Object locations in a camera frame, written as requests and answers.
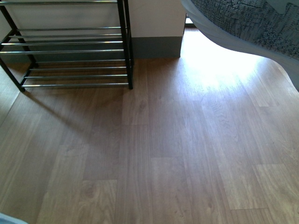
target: white wall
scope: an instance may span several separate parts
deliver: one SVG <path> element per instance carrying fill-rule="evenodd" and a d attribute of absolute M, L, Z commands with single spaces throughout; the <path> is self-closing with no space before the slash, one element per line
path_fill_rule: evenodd
<path fill-rule="evenodd" d="M 182 36 L 185 10 L 180 0 L 129 0 L 133 37 Z"/>
<path fill-rule="evenodd" d="M 180 0 L 129 0 L 133 37 L 182 36 L 185 11 Z M 116 5 L 7 7 L 19 28 L 118 26 Z M 9 26 L 0 15 L 0 38 Z"/>

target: chrome bar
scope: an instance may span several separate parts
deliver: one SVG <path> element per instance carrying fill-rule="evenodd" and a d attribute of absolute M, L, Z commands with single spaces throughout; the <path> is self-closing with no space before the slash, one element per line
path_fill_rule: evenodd
<path fill-rule="evenodd" d="M 127 86 L 128 83 L 99 83 L 99 84 L 45 84 L 45 85 L 22 85 L 22 88 L 32 87 L 109 87 L 109 86 Z"/>
<path fill-rule="evenodd" d="M 25 79 L 76 79 L 76 78 L 126 78 L 127 75 L 85 75 L 85 76 L 29 76 Z"/>
<path fill-rule="evenodd" d="M 30 69 L 31 71 L 67 71 L 67 70 L 100 70 L 100 69 L 125 69 L 126 67 L 86 67 L 86 68 L 44 68 Z"/>
<path fill-rule="evenodd" d="M 22 36 L 9 36 L 14 39 L 23 38 L 70 38 L 70 37 L 100 37 L 100 36 L 121 36 L 121 34 L 96 34 L 96 35 L 22 35 Z"/>
<path fill-rule="evenodd" d="M 123 49 L 108 50 L 47 50 L 47 51 L 0 51 L 0 55 L 43 55 L 43 54 L 71 54 L 71 53 L 99 53 L 99 52 L 123 52 Z"/>
<path fill-rule="evenodd" d="M 91 42 L 43 42 L 43 43 L 2 43 L 3 46 L 48 46 L 48 45 L 79 45 L 79 44 L 122 43 L 122 41 L 91 41 Z"/>
<path fill-rule="evenodd" d="M 30 5 L 84 5 L 84 4 L 115 4 L 117 0 L 93 0 L 93 1 L 29 1 L 29 2 L 15 2 L 15 1 L 2 1 L 0 6 L 7 5 L 21 5 L 21 6 L 30 6 Z"/>
<path fill-rule="evenodd" d="M 120 29 L 121 27 L 86 27 L 86 28 L 49 28 L 49 29 L 17 29 L 17 31 L 67 31 L 67 30 L 101 30 L 101 29 Z"/>
<path fill-rule="evenodd" d="M 125 59 L 114 59 L 114 60 L 82 60 L 82 61 L 49 61 L 49 62 L 37 62 L 39 64 L 48 64 L 48 63 L 95 63 L 95 62 L 124 62 Z"/>

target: wooden floor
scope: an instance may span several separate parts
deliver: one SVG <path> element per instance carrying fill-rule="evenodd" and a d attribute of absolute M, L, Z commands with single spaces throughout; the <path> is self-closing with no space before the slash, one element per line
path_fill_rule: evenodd
<path fill-rule="evenodd" d="M 0 212 L 29 224 L 299 223 L 299 93 L 278 64 L 187 30 L 180 59 L 137 60 L 134 80 L 23 94 L 2 72 Z"/>

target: skirting board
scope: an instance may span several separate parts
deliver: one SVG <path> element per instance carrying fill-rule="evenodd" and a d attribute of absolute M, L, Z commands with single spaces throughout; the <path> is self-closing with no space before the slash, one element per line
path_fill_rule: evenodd
<path fill-rule="evenodd" d="M 166 36 L 166 37 L 133 37 L 133 53 L 134 58 L 175 58 L 180 57 L 182 36 Z M 51 50 L 52 47 L 31 47 L 32 50 Z M 98 46 L 89 45 L 77 47 L 76 49 L 98 49 Z M 63 50 L 63 47 L 57 46 L 57 50 Z M 109 53 L 95 54 L 60 54 L 60 55 L 36 55 L 37 61 L 63 61 L 63 60 L 99 60 L 99 59 L 110 59 L 110 58 L 123 58 L 122 53 L 117 53 L 117 55 L 109 55 Z M 26 63 L 29 62 L 27 56 L 12 56 L 5 55 L 2 59 L 6 63 Z"/>

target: gray blanket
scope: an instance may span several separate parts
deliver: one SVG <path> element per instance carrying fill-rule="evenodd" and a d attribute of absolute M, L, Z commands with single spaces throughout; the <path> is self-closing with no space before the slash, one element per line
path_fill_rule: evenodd
<path fill-rule="evenodd" d="M 192 0 L 198 10 L 228 33 L 299 60 L 299 7 L 278 13 L 266 0 Z"/>

